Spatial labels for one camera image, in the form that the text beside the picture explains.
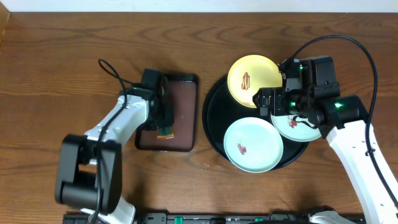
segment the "cable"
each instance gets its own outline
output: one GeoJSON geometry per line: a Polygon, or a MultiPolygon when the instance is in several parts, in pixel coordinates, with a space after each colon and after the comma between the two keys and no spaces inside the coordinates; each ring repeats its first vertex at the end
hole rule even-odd
{"type": "Polygon", "coordinates": [[[112,75],[113,77],[117,78],[122,86],[123,89],[123,95],[124,95],[124,102],[122,107],[111,117],[111,119],[106,122],[106,124],[101,128],[101,132],[99,133],[97,144],[96,144],[96,152],[97,152],[97,207],[95,212],[89,216],[89,223],[96,223],[98,219],[98,214],[100,213],[101,210],[101,204],[102,204],[102,196],[101,196],[101,142],[102,139],[104,138],[104,135],[106,134],[106,130],[108,129],[109,125],[112,123],[112,121],[119,116],[119,114],[122,112],[123,109],[126,108],[127,106],[127,92],[126,92],[126,87],[124,86],[124,82],[130,83],[133,85],[132,82],[127,81],[119,76],[119,73],[112,67],[111,64],[109,64],[106,60],[104,59],[98,59],[98,64],[100,67],[108,74],[112,75]],[[111,73],[108,69],[106,69],[102,63],[105,63],[112,71],[111,73]]]}
{"type": "Polygon", "coordinates": [[[354,44],[356,44],[367,56],[371,66],[372,66],[372,71],[373,71],[373,95],[372,95],[372,102],[369,108],[369,116],[368,116],[368,120],[366,121],[366,125],[365,125],[365,140],[366,140],[366,147],[368,148],[368,154],[372,160],[374,169],[377,172],[377,175],[379,176],[383,186],[386,188],[387,193],[389,194],[391,200],[394,202],[394,205],[398,208],[398,201],[395,198],[394,194],[392,193],[390,187],[388,186],[385,178],[383,177],[383,174],[380,171],[380,168],[376,162],[376,159],[374,158],[374,154],[373,154],[373,148],[371,146],[371,141],[370,141],[370,127],[371,127],[371,120],[372,120],[372,115],[373,115],[373,109],[374,109],[374,104],[376,103],[376,95],[377,95],[377,71],[376,71],[376,66],[374,64],[374,61],[372,59],[372,56],[370,55],[370,53],[368,52],[368,50],[366,50],[366,48],[359,43],[357,40],[355,40],[352,37],[348,37],[345,35],[326,35],[323,37],[318,37],[315,38],[309,42],[307,42],[306,44],[304,44],[303,46],[301,46],[301,48],[299,48],[290,58],[288,58],[286,61],[282,62],[282,67],[281,69],[286,68],[287,66],[290,65],[290,63],[293,61],[294,57],[296,57],[297,54],[299,54],[305,47],[307,47],[308,45],[317,42],[319,40],[325,40],[325,39],[332,39],[332,38],[339,38],[339,39],[346,39],[346,40],[350,40],[351,42],[353,42],[354,44]]]}

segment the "brown tabletop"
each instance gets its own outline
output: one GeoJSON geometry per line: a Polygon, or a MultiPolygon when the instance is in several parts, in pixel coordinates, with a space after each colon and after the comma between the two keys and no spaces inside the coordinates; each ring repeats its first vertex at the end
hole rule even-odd
{"type": "MultiPolygon", "coordinates": [[[[143,211],[260,214],[329,205],[361,213],[351,182],[325,140],[311,142],[291,165],[243,172],[208,142],[201,109],[211,86],[238,58],[281,62],[310,39],[346,34],[373,56],[379,93],[373,119],[380,148],[398,174],[397,14],[12,13],[0,55],[0,222],[60,223],[54,200],[58,152],[68,133],[83,134],[116,103],[108,60],[138,82],[144,68],[200,77],[197,135],[191,152],[123,152],[123,196],[143,211]]],[[[345,40],[326,40],[300,57],[331,55],[342,95],[366,107],[373,88],[365,55],[345,40]]]]}

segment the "red stain on plate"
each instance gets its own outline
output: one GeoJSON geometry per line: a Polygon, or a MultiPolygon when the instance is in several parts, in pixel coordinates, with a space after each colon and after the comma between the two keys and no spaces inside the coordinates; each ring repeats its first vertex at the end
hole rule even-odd
{"type": "Polygon", "coordinates": [[[242,155],[246,154],[246,147],[242,146],[241,143],[238,143],[238,149],[239,149],[239,151],[241,151],[242,155]]]}
{"type": "Polygon", "coordinates": [[[250,88],[250,75],[248,72],[245,72],[243,75],[241,88],[242,90],[248,90],[250,88]]]}
{"type": "Polygon", "coordinates": [[[295,120],[293,120],[293,116],[288,116],[287,117],[289,119],[289,126],[294,128],[297,126],[297,122],[295,120]]]}

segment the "green light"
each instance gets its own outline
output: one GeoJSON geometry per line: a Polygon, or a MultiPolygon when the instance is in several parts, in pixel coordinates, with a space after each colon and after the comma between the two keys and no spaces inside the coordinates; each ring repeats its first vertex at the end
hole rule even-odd
{"type": "Polygon", "coordinates": [[[340,103],[335,103],[335,106],[336,106],[336,108],[340,108],[340,107],[342,107],[343,105],[340,104],[340,103]]]}

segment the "white plate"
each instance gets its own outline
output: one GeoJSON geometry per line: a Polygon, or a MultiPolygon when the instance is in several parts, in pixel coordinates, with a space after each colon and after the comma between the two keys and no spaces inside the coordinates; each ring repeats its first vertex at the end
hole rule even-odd
{"type": "MultiPolygon", "coordinates": [[[[303,123],[297,123],[293,120],[293,115],[287,116],[273,116],[271,115],[272,124],[278,132],[286,138],[298,141],[307,142],[316,140],[321,136],[319,129],[312,129],[303,123]]],[[[297,121],[306,121],[311,124],[308,119],[297,118],[297,121]]]]}
{"type": "Polygon", "coordinates": [[[260,118],[242,118],[231,124],[225,132],[224,148],[236,167],[253,173],[274,168],[284,151],[278,131],[260,118]]]}

